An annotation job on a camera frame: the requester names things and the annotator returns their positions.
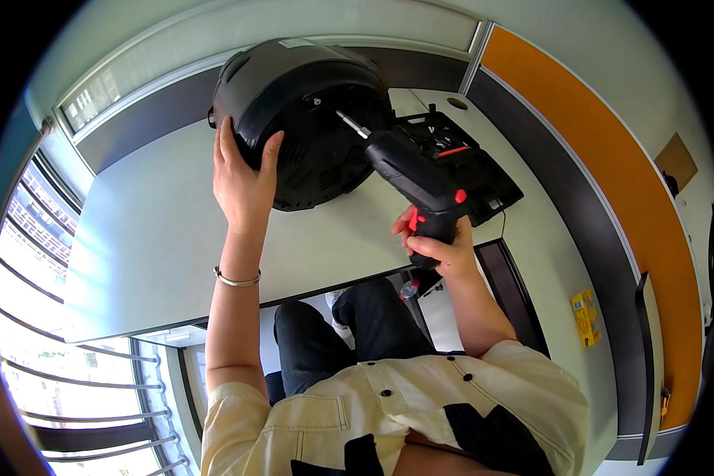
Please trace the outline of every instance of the orange wall panel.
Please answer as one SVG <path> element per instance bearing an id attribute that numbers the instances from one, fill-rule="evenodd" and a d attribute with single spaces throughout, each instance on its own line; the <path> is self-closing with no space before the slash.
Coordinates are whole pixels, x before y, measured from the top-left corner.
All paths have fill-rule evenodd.
<path id="1" fill-rule="evenodd" d="M 686 424 L 700 375 L 701 304 L 686 237 L 656 168 L 590 88 L 522 38 L 496 27 L 481 63 L 550 121 L 608 198 L 640 272 L 655 283 L 665 382 L 672 388 L 662 430 Z"/>

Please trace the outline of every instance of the hand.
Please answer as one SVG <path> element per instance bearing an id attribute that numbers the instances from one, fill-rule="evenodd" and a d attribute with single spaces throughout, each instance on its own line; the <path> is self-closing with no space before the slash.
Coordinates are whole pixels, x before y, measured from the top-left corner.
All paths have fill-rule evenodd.
<path id="1" fill-rule="evenodd" d="M 259 171 L 251 170 L 233 138 L 229 117 L 222 120 L 215 135 L 214 195 L 225 218 L 228 232 L 263 237 L 273 207 L 277 181 L 278 152 L 283 131 L 267 140 Z"/>
<path id="2" fill-rule="evenodd" d="M 464 280 L 472 276 L 479 276 L 474 256 L 474 239 L 470 233 L 470 220 L 464 215 L 457 220 L 455 240 L 452 244 L 444 244 L 426 236 L 413 236 L 409 229 L 409 220 L 413 216 L 413 207 L 410 205 L 402 212 L 397 221 L 391 226 L 391 234 L 402 234 L 402 248 L 407 249 L 407 256 L 420 253 L 439 260 L 436 271 L 449 280 Z"/>

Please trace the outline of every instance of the electric screwdriver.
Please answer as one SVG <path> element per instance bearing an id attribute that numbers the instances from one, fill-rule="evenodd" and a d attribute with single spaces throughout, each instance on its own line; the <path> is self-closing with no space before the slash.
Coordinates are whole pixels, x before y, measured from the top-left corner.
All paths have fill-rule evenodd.
<path id="1" fill-rule="evenodd" d="M 414 205 L 409 223 L 414 234 L 451 244 L 457 219 L 466 214 L 465 191 L 440 174 L 409 138 L 394 131 L 371 132 L 340 110 L 336 113 L 369 141 L 365 152 L 378 174 Z M 433 270 L 439 264 L 420 253 L 409 260 L 422 270 Z"/>

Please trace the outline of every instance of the leg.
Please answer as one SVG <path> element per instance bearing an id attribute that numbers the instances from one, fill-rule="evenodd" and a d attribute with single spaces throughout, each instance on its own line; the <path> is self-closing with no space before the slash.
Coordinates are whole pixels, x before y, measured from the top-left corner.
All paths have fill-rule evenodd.
<path id="1" fill-rule="evenodd" d="M 281 305 L 275 313 L 274 331 L 286 396 L 302 393 L 357 363 L 320 312 L 304 302 Z"/>
<path id="2" fill-rule="evenodd" d="M 358 362 L 436 353 L 389 280 L 363 282 L 344 292 L 333 304 L 333 318 L 352 329 Z"/>

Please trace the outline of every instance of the white sneaker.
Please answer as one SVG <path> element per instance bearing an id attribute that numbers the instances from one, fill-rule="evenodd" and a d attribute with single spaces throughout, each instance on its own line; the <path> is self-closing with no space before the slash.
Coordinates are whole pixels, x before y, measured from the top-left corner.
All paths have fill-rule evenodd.
<path id="1" fill-rule="evenodd" d="M 344 291 L 348 289 L 349 288 L 344 288 L 343 290 L 326 292 L 324 296 L 325 304 L 328 306 L 328 309 L 333 310 L 333 304 L 335 304 L 336 300 L 339 299 L 339 296 L 341 296 Z M 333 316 L 330 318 L 330 325 L 333 326 L 333 330 L 336 331 L 336 334 L 338 334 L 339 337 L 346 342 L 346 345 L 349 346 L 350 349 L 354 350 L 355 338 L 354 335 L 352 335 L 352 329 L 350 329 L 349 326 L 341 325 L 336 322 L 336 319 L 334 319 Z"/>
<path id="2" fill-rule="evenodd" d="M 333 310 L 333 305 L 336 303 L 336 300 L 339 299 L 339 296 L 341 296 L 344 292 L 349 290 L 351 287 L 352 286 L 350 286 L 349 288 L 344 288 L 343 290 L 326 292 L 324 294 L 324 296 L 325 296 L 325 304 L 328 306 L 328 309 Z"/>

